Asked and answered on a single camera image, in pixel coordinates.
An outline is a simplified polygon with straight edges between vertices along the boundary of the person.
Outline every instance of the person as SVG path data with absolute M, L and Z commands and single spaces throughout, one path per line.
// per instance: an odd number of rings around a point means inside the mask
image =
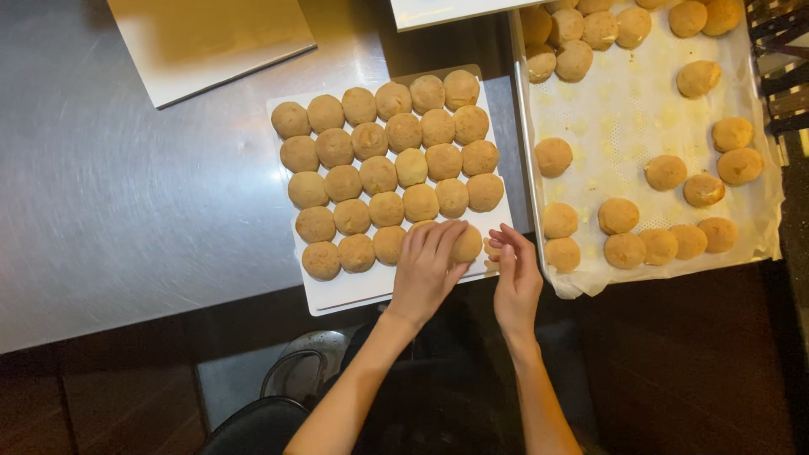
M 427 223 L 404 236 L 390 304 L 347 367 L 294 434 L 284 453 L 337 455 L 353 452 L 388 371 L 468 270 L 469 263 L 452 264 L 450 260 L 452 246 L 466 227 L 465 221 Z M 534 335 L 536 307 L 543 284 L 536 266 L 534 244 L 505 224 L 500 228 L 500 231 L 489 231 L 489 244 L 500 249 L 498 255 L 489 255 L 491 261 L 500 264 L 494 314 L 515 369 L 526 453 L 580 455 L 582 452 L 562 414 Z M 398 387 L 401 391 L 407 384 Z M 470 412 L 468 417 L 472 419 L 474 414 Z M 478 432 L 468 433 L 474 439 Z M 448 435 L 442 437 L 453 440 Z M 481 446 L 477 448 L 476 452 L 482 451 Z

